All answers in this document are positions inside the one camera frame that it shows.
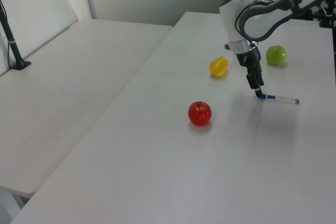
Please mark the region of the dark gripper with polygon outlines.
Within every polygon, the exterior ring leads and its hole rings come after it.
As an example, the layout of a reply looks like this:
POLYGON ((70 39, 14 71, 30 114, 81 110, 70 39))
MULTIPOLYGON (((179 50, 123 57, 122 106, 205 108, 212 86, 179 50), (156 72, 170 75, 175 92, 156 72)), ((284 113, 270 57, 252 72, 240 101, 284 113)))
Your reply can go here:
POLYGON ((264 85, 262 79, 262 69, 260 66, 260 51, 258 48, 253 48, 252 50, 237 54, 237 59, 242 67, 247 69, 247 80, 250 88, 254 90, 257 97, 261 96, 261 86, 264 85))

